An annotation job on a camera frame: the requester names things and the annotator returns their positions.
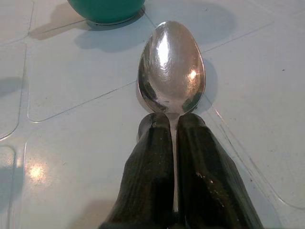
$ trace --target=spoon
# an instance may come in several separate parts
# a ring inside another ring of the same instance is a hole
[[[203,60],[195,39],[185,26],[166,21],[154,30],[141,55],[138,87],[147,105],[169,118],[176,158],[177,121],[196,107],[205,89]],[[176,160],[174,170],[174,212],[180,221],[183,215],[178,206]]]

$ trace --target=teal bowl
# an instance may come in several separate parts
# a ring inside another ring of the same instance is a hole
[[[132,18],[145,0],[68,0],[73,9],[96,24],[117,24]]]

